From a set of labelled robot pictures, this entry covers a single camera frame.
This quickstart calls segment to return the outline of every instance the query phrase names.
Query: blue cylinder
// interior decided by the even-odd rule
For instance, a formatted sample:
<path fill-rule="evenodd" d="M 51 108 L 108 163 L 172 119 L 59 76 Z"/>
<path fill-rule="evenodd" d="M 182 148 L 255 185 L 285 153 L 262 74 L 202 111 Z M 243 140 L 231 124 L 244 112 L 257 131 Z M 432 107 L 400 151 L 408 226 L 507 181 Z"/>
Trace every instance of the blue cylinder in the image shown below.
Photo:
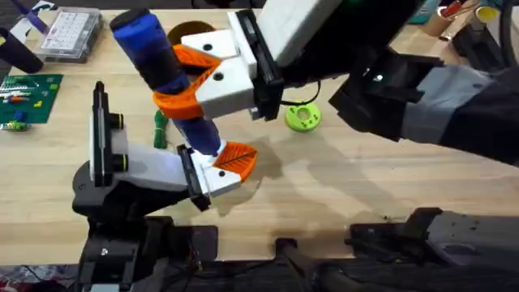
<path fill-rule="evenodd" d="M 110 22 L 110 28 L 117 43 L 152 90 L 178 94 L 189 87 L 189 80 L 164 29 L 148 9 L 130 10 L 118 15 Z M 192 148 L 216 156 L 221 143 L 214 122 L 205 118 L 173 122 Z"/>
<path fill-rule="evenodd" d="M 205 118 L 172 119 L 172 121 L 192 148 L 204 155 L 218 155 L 221 142 L 217 126 L 213 121 Z"/>

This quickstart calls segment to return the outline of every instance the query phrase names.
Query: circuit board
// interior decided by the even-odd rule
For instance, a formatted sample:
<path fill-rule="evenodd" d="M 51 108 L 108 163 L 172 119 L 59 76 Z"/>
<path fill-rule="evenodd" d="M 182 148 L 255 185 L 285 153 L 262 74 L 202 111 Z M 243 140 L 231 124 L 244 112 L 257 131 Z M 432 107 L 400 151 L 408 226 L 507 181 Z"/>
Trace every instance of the circuit board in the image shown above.
<path fill-rule="evenodd" d="M 0 94 L 13 91 L 30 92 L 28 101 L 12 104 L 0 101 L 0 123 L 15 120 L 15 114 L 24 112 L 26 123 L 46 123 L 58 94 L 63 75 L 15 75 L 7 76 L 0 86 Z"/>

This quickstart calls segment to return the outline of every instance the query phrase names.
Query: wooden table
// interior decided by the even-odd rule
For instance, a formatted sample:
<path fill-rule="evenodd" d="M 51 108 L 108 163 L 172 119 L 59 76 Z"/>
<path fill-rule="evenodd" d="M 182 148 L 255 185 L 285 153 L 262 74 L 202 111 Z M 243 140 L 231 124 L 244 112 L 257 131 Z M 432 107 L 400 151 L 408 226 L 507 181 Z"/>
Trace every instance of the wooden table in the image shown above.
<path fill-rule="evenodd" d="M 104 11 L 104 16 L 110 21 L 118 13 Z M 167 30 L 195 19 L 227 27 L 224 11 L 156 13 Z M 38 37 L 32 32 L 28 46 Z M 406 27 L 393 48 L 459 62 L 447 43 L 418 27 Z M 26 133 L 0 133 L 0 264 L 77 262 L 88 227 L 85 217 L 72 212 L 71 184 L 88 159 L 96 81 L 105 83 L 112 111 L 125 114 L 129 139 L 152 146 L 157 108 L 107 26 L 87 64 L 48 64 L 41 73 L 65 75 L 49 122 Z M 300 239 L 314 256 L 347 256 L 342 240 L 350 224 L 383 217 L 402 221 L 417 207 L 519 215 L 519 170 L 445 148 L 357 133 L 328 105 L 344 80 L 324 81 L 318 100 L 324 119 L 312 133 L 293 132 L 282 118 L 252 122 L 247 112 L 217 119 L 223 138 L 259 151 L 251 179 L 214 200 L 205 213 L 186 201 L 157 214 L 184 225 L 217 225 L 222 260 L 267 259 L 278 237 Z M 285 98 L 308 98 L 315 88 L 288 90 Z M 182 142 L 172 126 L 168 140 Z"/>

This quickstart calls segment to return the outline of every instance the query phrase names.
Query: orange plastic part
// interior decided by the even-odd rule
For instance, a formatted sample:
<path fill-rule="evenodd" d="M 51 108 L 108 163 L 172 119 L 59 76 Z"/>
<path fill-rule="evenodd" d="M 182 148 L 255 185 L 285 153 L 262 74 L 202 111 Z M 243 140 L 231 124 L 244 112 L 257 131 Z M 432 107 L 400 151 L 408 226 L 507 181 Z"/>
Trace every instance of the orange plastic part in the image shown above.
<path fill-rule="evenodd" d="M 190 119 L 204 116 L 196 100 L 196 90 L 220 66 L 221 60 L 209 57 L 183 45 L 174 45 L 173 51 L 182 65 L 208 68 L 189 88 L 179 94 L 153 92 L 153 100 L 167 118 Z"/>
<path fill-rule="evenodd" d="M 221 152 L 213 166 L 239 174 L 243 183 L 251 175 L 257 159 L 258 153 L 253 147 L 237 142 L 227 142 L 224 151 Z"/>

